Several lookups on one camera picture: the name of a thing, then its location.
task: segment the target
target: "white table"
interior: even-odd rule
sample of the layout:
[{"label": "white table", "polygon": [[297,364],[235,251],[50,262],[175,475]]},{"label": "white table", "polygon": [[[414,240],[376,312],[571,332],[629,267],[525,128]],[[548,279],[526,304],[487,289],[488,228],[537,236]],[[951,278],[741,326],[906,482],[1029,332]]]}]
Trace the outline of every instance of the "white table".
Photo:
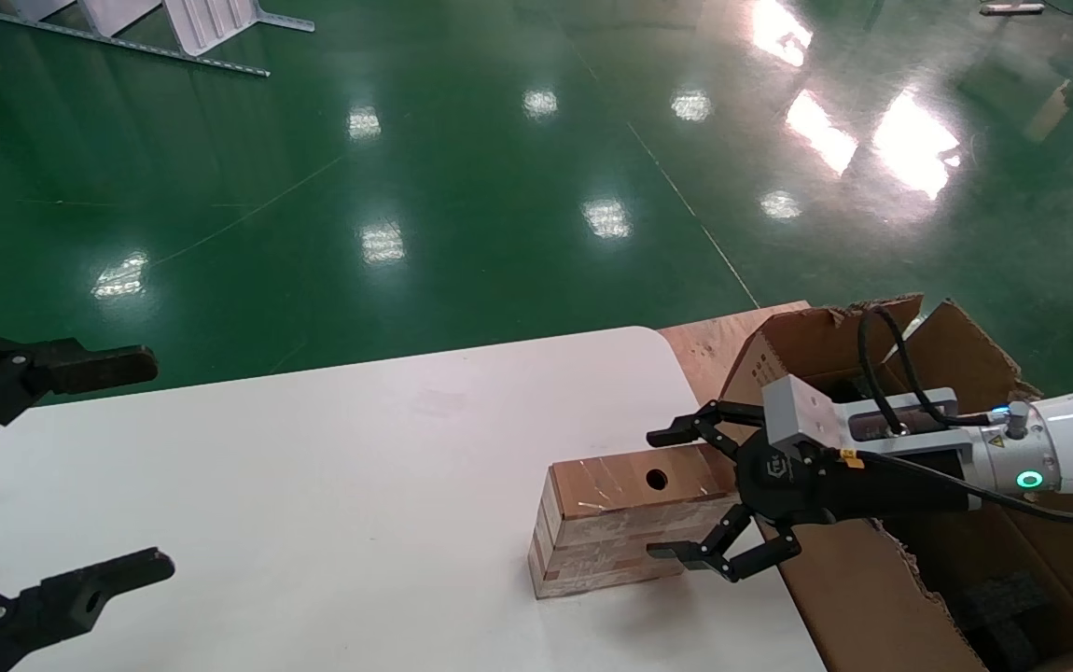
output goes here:
[{"label": "white table", "polygon": [[776,571],[533,599],[548,464],[696,409],[627,327],[30,410],[0,435],[0,591],[151,545],[177,573],[18,669],[819,671]]}]

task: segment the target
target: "robot logo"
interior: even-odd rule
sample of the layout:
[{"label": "robot logo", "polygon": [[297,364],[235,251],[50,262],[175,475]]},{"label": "robot logo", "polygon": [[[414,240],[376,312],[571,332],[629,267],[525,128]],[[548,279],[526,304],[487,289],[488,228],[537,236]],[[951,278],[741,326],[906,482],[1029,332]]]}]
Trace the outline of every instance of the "robot logo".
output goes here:
[{"label": "robot logo", "polygon": [[770,456],[768,462],[764,464],[764,472],[768,473],[770,478],[783,477],[789,469],[790,465],[784,462],[784,455],[782,454]]}]

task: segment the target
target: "glossy floor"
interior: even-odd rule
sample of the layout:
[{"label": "glossy floor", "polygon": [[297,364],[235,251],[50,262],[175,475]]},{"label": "glossy floor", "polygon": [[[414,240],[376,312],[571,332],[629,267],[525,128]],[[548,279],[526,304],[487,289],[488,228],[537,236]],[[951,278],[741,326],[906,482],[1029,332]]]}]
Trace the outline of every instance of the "glossy floor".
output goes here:
[{"label": "glossy floor", "polygon": [[1073,388],[1071,17],[264,4],[270,79],[0,25],[0,335],[166,388],[916,290]]}]

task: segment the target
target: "robotic arm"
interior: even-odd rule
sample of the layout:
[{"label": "robotic arm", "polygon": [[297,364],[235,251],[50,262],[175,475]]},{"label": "robotic arm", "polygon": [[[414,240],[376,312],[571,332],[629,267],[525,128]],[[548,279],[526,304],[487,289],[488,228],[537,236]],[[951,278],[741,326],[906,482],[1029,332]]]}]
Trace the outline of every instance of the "robotic arm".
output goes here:
[{"label": "robotic arm", "polygon": [[[144,347],[89,352],[75,339],[15,344],[0,339],[0,426],[46,393],[104,390],[158,375]],[[128,554],[43,580],[16,598],[0,595],[0,672],[25,656],[93,629],[107,601],[165,582],[175,565],[160,549]]]},{"label": "robotic arm", "polygon": [[[1073,524],[1073,513],[1021,496],[1073,494],[1073,395],[959,417],[952,390],[921,388],[898,325],[887,311],[876,312],[894,333],[913,392],[884,396],[862,347],[872,399],[836,404],[787,376],[762,389],[763,407],[715,400],[648,434],[651,447],[703,439],[718,448],[736,464],[741,498],[706,540],[650,544],[649,554],[734,583],[802,553],[796,525],[968,511],[982,501]],[[862,344],[868,322],[862,320]],[[738,443],[719,429],[723,422],[758,432]],[[725,558],[753,516],[779,536]]]}]

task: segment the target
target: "black cable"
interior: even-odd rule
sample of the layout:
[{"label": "black cable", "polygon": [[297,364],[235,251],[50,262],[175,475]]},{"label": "black cable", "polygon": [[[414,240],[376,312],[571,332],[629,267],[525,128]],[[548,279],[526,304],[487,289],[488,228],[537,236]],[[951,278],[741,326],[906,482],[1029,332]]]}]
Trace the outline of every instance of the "black cable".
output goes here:
[{"label": "black cable", "polygon": [[[943,425],[988,425],[988,415],[985,413],[980,413],[975,417],[967,418],[947,418],[943,415],[942,411],[936,407],[936,405],[930,404],[930,399],[926,396],[926,392],[922,390],[920,380],[917,380],[917,375],[913,371],[913,363],[909,359],[909,352],[906,350],[906,339],[903,337],[902,331],[898,326],[898,321],[894,319],[894,316],[890,315],[890,311],[885,310],[882,306],[869,307],[868,311],[870,313],[876,313],[881,316],[885,320],[885,324],[890,325],[890,332],[894,336],[894,341],[898,345],[898,359],[902,362],[902,368],[906,369],[906,378],[911,385],[911,392],[920,399],[922,404],[922,410],[929,413],[930,418],[941,422]],[[856,336],[856,349],[861,356],[861,368],[864,369],[864,377],[869,380],[869,390],[872,391],[872,398],[877,400],[877,408],[881,409],[881,415],[885,418],[886,421],[891,422],[891,429],[894,434],[900,435],[900,424],[898,422],[898,413],[890,406],[890,401],[885,399],[885,395],[881,391],[881,383],[877,381],[877,375],[873,374],[872,366],[869,362],[869,350],[868,350],[868,320],[869,316],[862,316],[859,332]],[[894,429],[895,422],[898,422],[898,428]],[[1009,510],[1019,511],[1019,513],[1026,513],[1027,515],[1033,515],[1037,518],[1052,520],[1056,523],[1070,523],[1073,524],[1073,513],[1071,511],[1057,511],[1054,508],[1040,507],[1039,505],[1030,503],[1023,498],[1010,497],[1010,495],[1003,495],[1001,493],[993,492],[993,490],[981,488],[979,485],[973,485],[962,478],[955,478],[949,473],[943,473],[938,471],[936,468],[925,467],[917,463],[912,463],[907,459],[896,458],[896,456],[887,454],[872,454],[872,452],[856,451],[857,458],[878,465],[887,465],[887,467],[902,468],[906,471],[917,473],[917,476],[924,476],[927,478],[932,478],[935,481],[939,481],[950,488],[959,490],[960,492],[968,493],[970,495],[976,495],[976,497],[982,498],[982,500],[987,502],[994,502],[997,506],[1002,506],[1009,508]]]},{"label": "black cable", "polygon": [[942,483],[951,486],[951,488],[961,490],[964,493],[976,495],[976,497],[982,498],[984,501],[994,502],[998,506],[1010,508],[1010,510],[1021,511],[1021,513],[1033,515],[1035,518],[1052,520],[1052,522],[1056,523],[1073,524],[1073,513],[1071,513],[1071,511],[1057,511],[1054,510],[1054,508],[1032,505],[1027,500],[1021,500],[1021,498],[1010,497],[1010,495],[1002,495],[1001,493],[994,493],[993,490],[985,490],[981,488],[979,485],[972,485],[967,481],[960,480],[960,478],[955,478],[954,476],[947,476],[947,473],[938,471],[936,468],[925,467],[925,465],[896,458],[896,456],[886,454],[870,454],[869,452],[857,451],[855,456],[867,463],[890,465],[890,467],[893,468],[902,468],[906,469],[906,471],[917,473],[917,476],[924,476],[932,478],[932,480],[936,481],[942,481]]},{"label": "black cable", "polygon": [[869,362],[869,316],[861,317],[861,327],[855,334],[855,350],[861,357],[861,370],[864,377],[869,379],[869,391],[872,392],[872,399],[877,401],[877,408],[881,410],[881,415],[890,424],[890,430],[894,437],[902,435],[902,421],[898,420],[898,412],[890,406],[885,399],[885,393],[881,391],[881,383],[877,381],[877,371]]},{"label": "black cable", "polygon": [[[882,320],[885,320],[885,324],[890,327],[890,332],[894,335],[894,344],[898,345],[898,359],[902,362],[902,369],[906,371],[906,381],[909,382],[911,386],[911,392],[917,397],[917,404],[921,404],[922,410],[927,412],[927,415],[934,418],[936,422],[941,422],[941,424],[946,426],[988,426],[988,415],[985,413],[978,413],[976,415],[967,415],[958,418],[950,418],[943,415],[942,411],[939,410],[937,405],[930,404],[930,398],[926,396],[922,383],[917,382],[917,374],[913,371],[913,362],[909,359],[909,350],[906,349],[906,336],[902,335],[902,328],[898,326],[898,321],[894,319],[894,316],[890,315],[890,311],[885,310],[882,306],[872,306],[869,309],[872,313],[877,315]],[[864,328],[865,320],[861,320],[861,332],[866,332]],[[869,379],[869,390],[872,390],[872,398],[877,399],[877,407],[881,408],[882,415],[885,413],[883,411],[882,404],[887,407],[887,401],[883,400],[885,396],[881,393],[881,386],[877,383],[877,378],[874,376],[869,377],[865,374],[865,378]],[[894,412],[894,409],[890,408],[890,413],[897,418],[898,414]],[[895,434],[898,434],[898,429],[894,429]]]}]

